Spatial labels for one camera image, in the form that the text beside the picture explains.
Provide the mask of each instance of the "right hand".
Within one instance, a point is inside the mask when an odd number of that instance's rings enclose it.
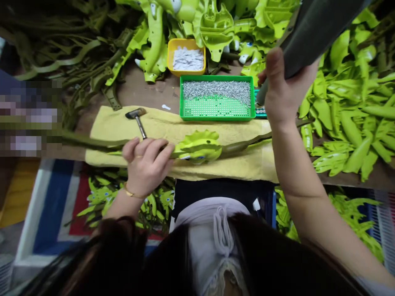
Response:
[[[269,79],[265,110],[270,124],[295,122],[297,110],[317,75],[318,59],[291,79],[284,79],[284,56],[276,47],[267,53],[266,69],[258,75],[259,84]]]
[[[137,197],[150,195],[169,173],[174,144],[165,139],[134,138],[125,144],[122,156],[128,162],[126,189]]]

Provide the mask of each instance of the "gold bracelet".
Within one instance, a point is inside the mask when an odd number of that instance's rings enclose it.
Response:
[[[123,184],[123,189],[125,190],[126,194],[129,195],[130,197],[136,197],[138,199],[145,199],[146,198],[146,197],[139,197],[139,196],[135,195],[134,193],[129,192],[126,189],[126,182]]]

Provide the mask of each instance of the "hammer head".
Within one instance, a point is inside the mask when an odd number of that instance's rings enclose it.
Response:
[[[144,108],[138,108],[136,110],[133,110],[133,111],[130,111],[130,112],[126,113],[125,116],[128,119],[135,119],[136,116],[142,116],[145,113],[147,113],[147,111]]]

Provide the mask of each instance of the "small hammer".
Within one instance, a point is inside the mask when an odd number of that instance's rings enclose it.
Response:
[[[143,140],[147,138],[147,135],[145,134],[143,125],[141,124],[140,116],[144,115],[145,113],[147,113],[147,111],[144,108],[138,108],[125,114],[126,118],[135,119],[137,121],[139,129],[141,131],[141,135],[143,136]]]

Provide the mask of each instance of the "green plastic tray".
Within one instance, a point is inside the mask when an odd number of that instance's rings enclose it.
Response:
[[[251,86],[251,107],[235,99],[221,96],[184,100],[184,81],[245,81]],[[249,121],[255,118],[254,83],[251,76],[194,76],[180,77],[180,116],[183,120]]]

